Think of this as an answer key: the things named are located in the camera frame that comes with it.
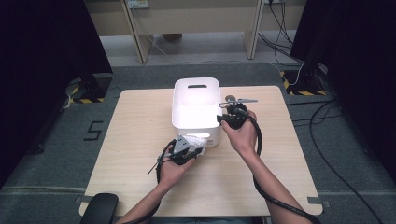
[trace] person's left hand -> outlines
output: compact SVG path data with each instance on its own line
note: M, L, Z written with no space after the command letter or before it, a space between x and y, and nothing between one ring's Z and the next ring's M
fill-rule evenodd
M172 146L166 149L165 153L168 153L171 147ZM191 159L183 165L177 165L169 160L170 159L167 157L163 158L160 184L164 184L165 186L172 188L175 184L177 184L181 177L192 167L195 159Z

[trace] desk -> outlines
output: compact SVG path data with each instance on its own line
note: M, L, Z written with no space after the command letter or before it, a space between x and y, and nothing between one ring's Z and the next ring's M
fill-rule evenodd
M141 63L147 61L154 34L243 32L247 57L253 57L262 0L150 0L148 9L135 10L126 0L121 3Z
M289 112L278 87L223 87L221 95L258 99L248 104L262 128L262 159L305 211L318 215L321 204ZM111 192L119 196L123 216L157 184L147 175L166 144L177 135L171 123L173 89L123 91L85 195ZM87 207L82 203L81 214ZM183 179L163 198L159 217L268 216L264 198L253 186L248 167L231 148L225 132L208 147Z

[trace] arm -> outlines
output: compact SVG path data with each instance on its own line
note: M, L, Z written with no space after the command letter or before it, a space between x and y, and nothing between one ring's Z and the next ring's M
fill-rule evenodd
M256 115L253 112L248 111L248 113L256 119ZM247 164L260 187L273 198L296 208L303 209L255 152L257 134L251 121L247 119L239 130L230 128L225 121L222 121L221 125L224 132L230 138L232 147ZM268 201L266 202L275 223L311 223L304 217L300 217Z
M163 196L181 179L181 177L190 169L195 160L189 160L183 165L174 164L168 161L168 158L163 159L161 168L160 183L137 203L124 217L122 217L117 224L137 220L151 212L155 206L161 201Z

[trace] gray carpet floor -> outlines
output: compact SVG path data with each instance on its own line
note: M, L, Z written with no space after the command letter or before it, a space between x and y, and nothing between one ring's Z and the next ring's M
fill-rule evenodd
M278 68L268 63L185 64L114 67L106 98L98 104L71 104L59 114L43 146L26 155L0 191L0 223L79 223L84 194L120 93L131 89L174 88L183 77L215 77L220 86L276 85L283 93L318 194L322 223L378 223L366 205L320 157L307 125L323 103L334 98L288 95ZM396 188L381 163L369 156L353 123L337 102L319 111L312 134L320 152L383 223L396 223ZM97 133L88 133L93 121Z

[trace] hand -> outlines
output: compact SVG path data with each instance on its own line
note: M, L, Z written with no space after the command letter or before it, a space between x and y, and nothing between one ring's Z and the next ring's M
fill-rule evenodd
M165 153L168 153L171 147L172 146L166 149ZM177 184L181 177L192 167L194 162L195 159L191 159L183 165L177 165L174 162L170 161L169 158L163 158L160 184L164 184L168 188L172 188L175 184Z
M254 112L249 110L248 114L254 119L257 119ZM232 129L224 120L221 121L221 126L224 132L227 133L231 146L239 155L244 156L249 152L254 152L257 134L250 119L247 119L244 125L238 130Z

